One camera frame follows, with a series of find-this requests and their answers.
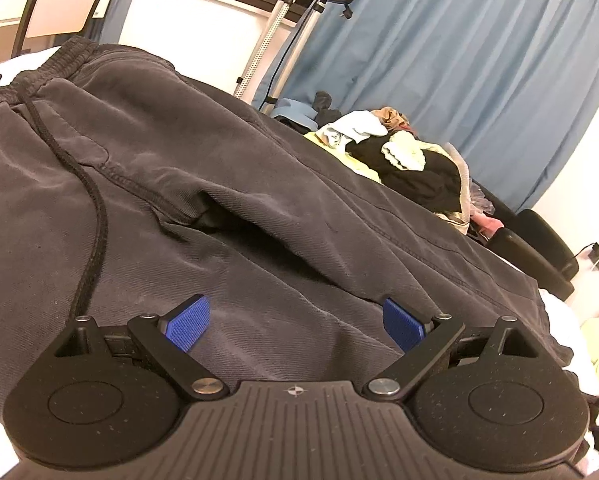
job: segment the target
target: elastic waistband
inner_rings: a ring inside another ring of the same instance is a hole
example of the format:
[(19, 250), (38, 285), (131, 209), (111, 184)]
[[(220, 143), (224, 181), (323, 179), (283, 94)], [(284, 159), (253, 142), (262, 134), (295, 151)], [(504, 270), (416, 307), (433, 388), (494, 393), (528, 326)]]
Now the elastic waistband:
[(15, 76), (11, 84), (0, 87), (0, 103), (20, 104), (17, 88), (32, 97), (51, 79), (70, 77), (91, 57), (96, 48), (95, 41), (79, 36), (70, 38), (37, 70), (24, 70)]

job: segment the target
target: blue gripper pad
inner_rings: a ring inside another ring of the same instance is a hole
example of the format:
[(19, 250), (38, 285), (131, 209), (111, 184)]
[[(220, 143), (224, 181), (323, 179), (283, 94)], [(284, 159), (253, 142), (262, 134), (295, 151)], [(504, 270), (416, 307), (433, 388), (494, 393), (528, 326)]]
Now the blue gripper pad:
[(424, 325), (393, 300), (384, 302), (382, 319), (384, 330), (404, 352), (412, 350), (426, 337)]
[(162, 333), (183, 352), (188, 352), (211, 322), (211, 305), (197, 294), (161, 317)]

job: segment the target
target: black leather chair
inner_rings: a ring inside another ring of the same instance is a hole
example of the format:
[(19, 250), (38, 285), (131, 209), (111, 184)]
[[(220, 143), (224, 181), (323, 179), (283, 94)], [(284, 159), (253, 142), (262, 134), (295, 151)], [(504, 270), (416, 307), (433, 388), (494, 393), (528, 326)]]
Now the black leather chair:
[(571, 280), (579, 272), (573, 252), (533, 210), (524, 209), (516, 214), (484, 186), (479, 186), (495, 206), (491, 216), (505, 225), (484, 242), (486, 247), (535, 278), (540, 288), (565, 301), (575, 290)]

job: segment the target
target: pile of clothes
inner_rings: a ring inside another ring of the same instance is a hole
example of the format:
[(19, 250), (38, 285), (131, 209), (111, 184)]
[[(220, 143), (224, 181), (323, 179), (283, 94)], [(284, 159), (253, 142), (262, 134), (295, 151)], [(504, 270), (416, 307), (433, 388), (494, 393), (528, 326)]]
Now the pile of clothes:
[[(330, 96), (318, 92), (311, 111), (308, 105), (284, 100), (275, 116), (355, 173), (390, 187), (463, 234), (471, 220), (486, 238), (503, 227), (489, 216), (495, 207), (470, 179), (466, 162), (451, 144), (423, 142), (408, 118), (391, 107), (342, 115), (330, 105)], [(306, 132), (311, 126), (316, 131)]]

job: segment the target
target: blue textured pad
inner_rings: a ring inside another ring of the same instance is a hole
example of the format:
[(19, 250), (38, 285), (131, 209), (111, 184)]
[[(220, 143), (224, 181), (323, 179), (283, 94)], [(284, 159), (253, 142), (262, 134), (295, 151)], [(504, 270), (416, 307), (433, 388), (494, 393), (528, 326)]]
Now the blue textured pad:
[(173, 318), (164, 335), (180, 350), (188, 352), (211, 322), (211, 305), (206, 296), (186, 307), (185, 311)]
[(426, 337), (424, 326), (393, 300), (384, 302), (384, 330), (398, 346), (408, 352)]

